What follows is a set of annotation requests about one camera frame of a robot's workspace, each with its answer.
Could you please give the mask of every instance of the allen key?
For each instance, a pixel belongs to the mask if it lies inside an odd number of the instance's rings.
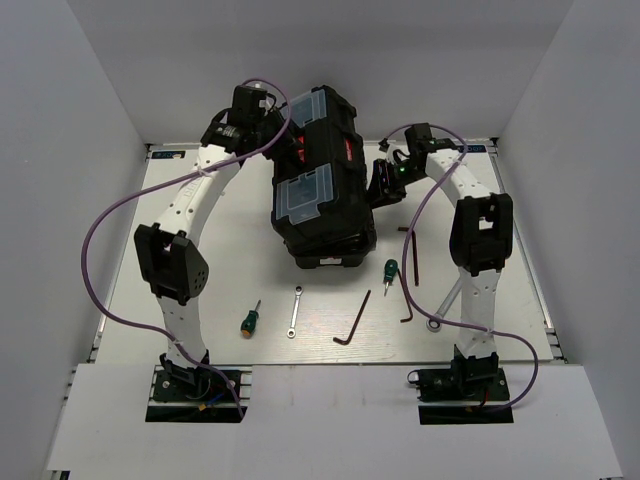
[[[353,322],[353,327],[351,327],[351,333],[346,340],[341,340],[338,337],[333,337],[333,341],[339,343],[340,345],[349,345],[351,343],[351,339],[353,338],[353,334],[356,333],[356,328],[358,328],[358,323],[360,322],[360,317],[362,317],[362,312],[364,312],[364,307],[367,306],[367,302],[369,301],[369,295],[371,295],[371,290],[367,292],[364,297],[364,301],[362,302],[362,306],[360,307],[360,311],[358,312],[358,316],[356,317],[356,321]]]
[[[403,285],[403,278],[402,278],[402,272],[400,270],[398,270],[398,277],[400,277],[400,285]],[[402,286],[402,293],[404,293],[404,299],[407,302],[407,308],[409,309],[409,316],[407,318],[403,318],[400,320],[400,323],[407,323],[410,322],[411,320],[413,320],[413,309],[411,308],[411,302],[409,301],[409,295],[407,295],[406,290],[404,289],[404,286]]]
[[[408,232],[409,227],[398,227],[399,232]],[[416,287],[420,286],[420,276],[418,275],[418,241],[415,230],[411,232],[411,247],[413,249],[413,281]]]

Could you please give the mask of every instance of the white platform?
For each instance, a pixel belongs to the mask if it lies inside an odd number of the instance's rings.
[[[365,153],[369,163],[381,155],[373,145],[367,146]],[[195,150],[188,150],[185,159],[150,160],[145,186],[186,173],[193,166],[195,155]],[[469,168],[478,179],[497,191],[498,182],[488,154],[474,153],[468,159]],[[272,168],[262,158],[246,162],[218,202],[202,235],[200,251],[209,263],[210,276],[200,296],[200,311],[203,338],[212,363],[449,362],[457,329],[445,327],[441,333],[429,333],[419,316],[411,323],[400,324],[407,309],[398,282],[383,297],[383,265],[389,258],[398,261],[401,258],[404,234],[397,227],[408,225],[433,182],[427,179],[414,184],[402,203],[374,211],[377,249],[363,265],[354,269],[301,270],[270,224]],[[155,221],[176,190],[151,194],[138,203],[111,302],[111,309],[125,318],[162,325],[160,308],[142,281],[132,237],[138,224],[151,225]],[[437,310],[458,275],[448,247],[453,212],[445,195],[439,192],[416,229],[420,286],[412,288],[431,312]],[[411,269],[408,277],[412,284]],[[297,336],[291,340],[286,332],[296,285],[302,285],[305,292]],[[346,347],[334,343],[334,336],[348,335],[368,289],[372,290],[371,298],[352,343]],[[240,323],[258,299],[262,299],[258,327],[253,338],[246,340],[240,333]],[[500,280],[496,302],[496,330],[524,336],[542,360],[551,359],[542,309],[516,242]],[[447,318],[458,320],[459,315],[458,299]],[[531,360],[530,352],[519,342],[503,338],[497,338],[496,342],[503,361]],[[157,362],[165,348],[160,335],[108,321],[97,362],[151,364]]]
[[[620,476],[584,369],[543,366],[514,423],[421,426],[407,366],[258,366],[240,425],[145,423],[152,365],[81,365],[48,468],[73,480]],[[529,366],[505,368],[512,392]]]

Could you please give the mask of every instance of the black bracket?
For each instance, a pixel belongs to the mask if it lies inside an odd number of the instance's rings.
[[[133,236],[140,271],[157,297],[169,297],[186,305],[204,289],[209,266],[198,248],[186,237],[160,230],[160,225],[138,226]]]
[[[402,201],[407,196],[407,185],[426,178],[427,157],[430,153],[458,148],[449,138],[433,138],[428,123],[412,125],[404,135],[409,149],[406,160],[395,157],[395,162],[380,159],[373,164],[371,183],[367,190],[367,201],[372,209]],[[389,149],[386,138],[379,145],[383,152]]]
[[[480,228],[486,220],[489,228]],[[458,200],[449,240],[454,263],[472,276],[502,270],[513,250],[513,201],[506,193]]]

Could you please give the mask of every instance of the combination wrench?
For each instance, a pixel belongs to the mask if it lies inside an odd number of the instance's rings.
[[[291,327],[287,330],[287,337],[294,338],[296,336],[296,318],[298,318],[298,307],[300,306],[300,297],[302,296],[302,287],[296,287],[296,301],[293,304],[293,314],[291,315]]]

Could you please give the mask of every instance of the purple cable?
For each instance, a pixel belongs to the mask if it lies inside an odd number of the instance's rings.
[[[268,81],[260,79],[260,78],[250,78],[249,80],[243,82],[243,85],[246,85],[248,83],[255,83],[255,82],[265,83],[265,84],[269,85],[270,87],[274,88],[275,90],[278,91],[278,93],[280,93],[280,95],[282,95],[282,97],[284,98],[285,103],[287,105],[289,104],[289,98],[287,97],[287,95],[280,88],[278,88],[276,85],[274,85],[271,82],[268,82]],[[270,149],[280,139],[280,137],[284,134],[284,132],[289,127],[289,123],[291,122],[291,113],[290,112],[291,112],[291,109],[289,109],[289,115],[287,116],[282,128],[280,128],[280,130],[278,131],[276,136],[273,137],[265,146],[260,147],[260,148],[258,148],[256,150],[254,150],[253,152],[247,153],[246,155],[241,155],[241,156],[236,157],[236,158],[230,158],[228,160],[224,160],[222,162],[218,162],[218,163],[216,163],[216,164],[214,164],[214,165],[212,165],[210,167],[203,168],[202,171],[207,172],[207,173],[215,172],[216,170],[219,170],[222,167],[226,167],[227,165],[231,165],[233,163],[241,162],[242,160],[246,160],[246,159],[248,159],[250,157],[253,157],[255,155],[259,155],[262,152]],[[111,212],[116,210],[118,207],[121,207],[125,203],[128,203],[131,200],[134,200],[136,198],[142,197],[143,195],[146,195],[146,194],[152,193],[152,192],[157,192],[158,190],[162,190],[163,188],[171,187],[171,186],[176,185],[178,183],[186,182],[187,180],[191,180],[191,179],[196,178],[196,177],[201,176],[201,175],[202,175],[202,173],[200,171],[188,173],[187,175],[183,175],[182,177],[174,178],[173,180],[169,180],[169,181],[161,183],[159,185],[154,185],[153,187],[145,188],[143,190],[140,190],[139,192],[135,192],[135,193],[132,193],[130,195],[127,195],[126,197],[121,198],[120,200],[115,202],[113,205],[108,207],[104,212],[102,212],[98,216],[98,218],[96,218],[96,220],[93,222],[93,224],[89,228],[89,231],[87,232],[87,235],[84,238],[84,242],[82,243],[82,253],[81,253],[81,256],[80,256],[80,269],[82,270],[82,280],[84,282],[84,286],[87,289],[87,293],[89,294],[89,297],[91,298],[91,301],[98,308],[98,310],[100,310],[100,312],[102,312],[102,314],[104,316],[106,316],[107,318],[110,318],[111,320],[113,320],[115,322],[121,323],[122,325],[126,325],[128,327],[140,328],[142,330],[151,330],[152,332],[157,332],[157,333],[160,333],[160,334],[164,335],[165,337],[167,337],[169,339],[169,341],[174,343],[174,345],[176,346],[178,351],[182,354],[182,356],[184,358],[187,359],[187,361],[191,362],[192,364],[194,364],[194,365],[196,365],[198,367],[205,368],[205,369],[210,370],[211,372],[219,375],[222,378],[222,380],[224,380],[225,384],[227,385],[227,388],[229,390],[231,390],[231,394],[233,395],[233,399],[236,402],[236,406],[238,408],[238,412],[240,413],[240,418],[242,419],[244,417],[244,414],[242,412],[242,406],[240,405],[240,399],[238,398],[238,395],[236,394],[236,391],[235,391],[234,387],[231,385],[231,382],[229,382],[229,379],[227,378],[227,376],[221,370],[218,370],[217,368],[213,367],[212,365],[208,365],[208,364],[199,362],[199,361],[195,360],[194,358],[192,358],[191,355],[189,355],[189,353],[187,353],[187,351],[182,347],[182,345],[180,345],[177,342],[176,337],[171,332],[169,332],[168,330],[165,330],[164,328],[156,327],[154,325],[146,325],[144,323],[132,322],[131,320],[126,320],[126,319],[124,319],[122,317],[117,316],[114,313],[111,313],[107,309],[107,307],[105,307],[102,304],[102,302],[100,301],[100,299],[96,295],[96,292],[93,289],[93,285],[91,284],[91,279],[89,278],[89,268],[87,266],[87,258],[88,258],[88,255],[89,255],[89,244],[91,243],[91,238],[93,237],[93,234],[95,233],[95,231],[98,228],[98,226],[104,221],[105,218],[107,218],[107,216]]]
[[[402,130],[404,128],[411,127],[412,125],[413,124],[407,124],[407,125],[403,125],[401,127],[396,128],[391,133],[389,133],[385,137],[385,139],[388,139],[391,135],[393,135],[397,131]],[[427,202],[431,199],[433,194],[444,184],[444,182],[446,182],[447,178],[449,178],[453,174],[453,172],[456,170],[456,168],[458,168],[458,166],[460,166],[460,163],[462,162],[464,157],[467,155],[467,152],[469,151],[469,147],[467,145],[467,142],[465,142],[465,140],[462,137],[460,137],[459,135],[457,135],[456,133],[452,132],[451,130],[449,130],[447,128],[440,127],[438,125],[433,125],[432,124],[431,127],[432,128],[436,128],[438,130],[442,130],[443,132],[446,132],[449,135],[455,137],[462,144],[462,153],[457,158],[457,161],[454,162],[454,164],[451,166],[451,168],[449,168],[445,172],[445,174],[442,176],[442,178],[440,180],[438,180],[433,187],[431,187],[431,190],[429,190],[427,192],[427,194],[425,195],[424,199],[422,200],[422,202],[418,206],[418,209],[416,210],[416,213],[413,216],[413,219],[411,220],[411,223],[409,224],[409,230],[407,230],[407,235],[406,235],[406,237],[404,239],[404,246],[402,248],[402,264],[401,264],[401,271],[402,272],[406,272],[407,271],[407,257],[408,257],[408,252],[409,252],[409,242],[411,240],[411,234],[413,233],[413,230],[414,230],[416,224],[418,223],[418,219],[420,218],[420,215],[422,214],[422,211],[424,210],[424,207],[427,205]],[[407,298],[411,302],[411,305],[413,305],[413,307],[418,312],[420,312],[422,315],[427,317],[429,320],[432,320],[432,321],[438,322],[438,323],[442,323],[444,325],[449,325],[449,326],[452,326],[452,327],[469,328],[469,329],[478,330],[478,331],[481,331],[481,332],[489,332],[489,329],[481,327],[479,325],[474,325],[472,323],[464,323],[464,322],[452,322],[450,320],[445,320],[445,319],[443,319],[441,317],[437,317],[437,316],[427,312],[420,305],[418,305],[418,303],[411,296],[411,292],[409,291],[409,285],[407,284],[407,279],[406,279],[406,277],[404,275],[400,278],[400,282],[402,284],[403,290],[405,291],[405,293],[407,295]],[[497,335],[499,337],[513,338],[515,340],[518,340],[518,341],[524,343],[529,348],[529,350],[531,350],[531,354],[533,355],[533,374],[531,375],[531,380],[529,381],[527,387],[522,391],[522,393],[520,395],[518,395],[515,399],[511,400],[510,402],[505,403],[503,405],[499,405],[497,407],[494,407],[494,408],[490,409],[492,411],[497,411],[497,410],[502,410],[502,409],[509,408],[509,407],[515,405],[516,403],[518,403],[520,400],[522,400],[531,391],[531,389],[533,388],[533,384],[535,383],[536,378],[538,377],[539,360],[538,360],[538,353],[536,352],[536,349],[533,347],[533,345],[531,345],[531,343],[526,338],[521,337],[520,335],[513,334],[513,333],[499,332],[497,330],[493,330],[490,333],[492,333],[493,335]]]

